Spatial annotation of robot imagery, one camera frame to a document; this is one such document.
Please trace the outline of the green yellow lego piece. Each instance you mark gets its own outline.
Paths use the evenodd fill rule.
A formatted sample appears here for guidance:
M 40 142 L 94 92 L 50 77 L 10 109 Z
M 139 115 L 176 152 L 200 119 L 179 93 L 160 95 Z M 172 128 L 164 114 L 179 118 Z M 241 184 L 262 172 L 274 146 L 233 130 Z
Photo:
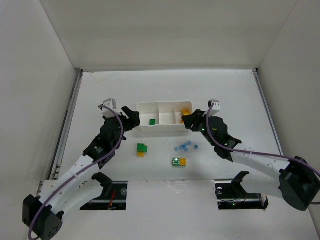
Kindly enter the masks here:
M 151 126 L 155 125 L 155 124 L 156 124 L 156 120 L 155 120 L 155 119 L 150 119 L 150 120 L 149 120 L 149 124 L 150 124 Z

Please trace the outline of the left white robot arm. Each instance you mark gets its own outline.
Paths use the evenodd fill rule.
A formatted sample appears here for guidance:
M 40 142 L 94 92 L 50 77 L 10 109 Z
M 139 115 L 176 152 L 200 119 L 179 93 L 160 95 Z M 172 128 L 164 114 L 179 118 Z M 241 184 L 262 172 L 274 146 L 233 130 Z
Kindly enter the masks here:
M 140 125 L 140 114 L 127 106 L 120 113 L 103 104 L 99 108 L 111 115 L 104 117 L 99 134 L 80 158 L 49 189 L 23 200 L 22 222 L 28 227 L 28 239 L 51 240 L 62 228 L 68 213 L 99 197 L 104 189 L 111 189 L 113 181 L 101 170 L 126 140 L 125 132 Z

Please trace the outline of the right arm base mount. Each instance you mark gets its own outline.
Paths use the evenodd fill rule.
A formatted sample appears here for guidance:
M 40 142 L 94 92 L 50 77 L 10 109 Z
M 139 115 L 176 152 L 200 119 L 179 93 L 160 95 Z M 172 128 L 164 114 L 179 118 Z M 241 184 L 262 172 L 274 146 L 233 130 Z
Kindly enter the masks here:
M 215 195 L 219 210 L 266 210 L 269 200 L 260 193 L 247 193 L 237 180 L 215 182 Z

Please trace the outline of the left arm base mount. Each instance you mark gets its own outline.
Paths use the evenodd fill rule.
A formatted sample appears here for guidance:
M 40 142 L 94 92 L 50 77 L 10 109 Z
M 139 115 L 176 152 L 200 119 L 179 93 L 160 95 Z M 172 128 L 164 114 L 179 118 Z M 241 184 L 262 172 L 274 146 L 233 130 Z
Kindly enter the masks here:
M 110 190 L 83 205 L 81 211 L 125 211 L 127 208 L 127 181 L 114 181 Z

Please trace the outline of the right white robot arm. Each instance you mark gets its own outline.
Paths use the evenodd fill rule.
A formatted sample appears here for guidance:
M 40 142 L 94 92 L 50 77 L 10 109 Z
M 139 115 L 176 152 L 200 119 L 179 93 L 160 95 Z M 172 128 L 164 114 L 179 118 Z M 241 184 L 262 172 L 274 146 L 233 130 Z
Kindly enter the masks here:
M 299 211 L 306 211 L 320 191 L 320 173 L 303 158 L 239 149 L 242 141 L 229 135 L 223 119 L 197 109 L 182 116 L 185 128 L 200 132 L 222 159 L 255 169 L 274 180 L 263 187 L 268 195 L 283 199 Z

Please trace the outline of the yellow lego piece with flower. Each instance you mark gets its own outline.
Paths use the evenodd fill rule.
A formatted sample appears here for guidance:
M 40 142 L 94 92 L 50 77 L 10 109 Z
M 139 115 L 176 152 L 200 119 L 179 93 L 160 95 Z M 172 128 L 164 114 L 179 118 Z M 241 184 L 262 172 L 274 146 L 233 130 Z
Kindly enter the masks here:
M 191 112 L 187 108 L 182 109 L 181 110 L 181 121 L 180 121 L 180 123 L 183 124 L 184 123 L 183 117 L 184 116 L 189 116 L 189 115 L 191 115 Z

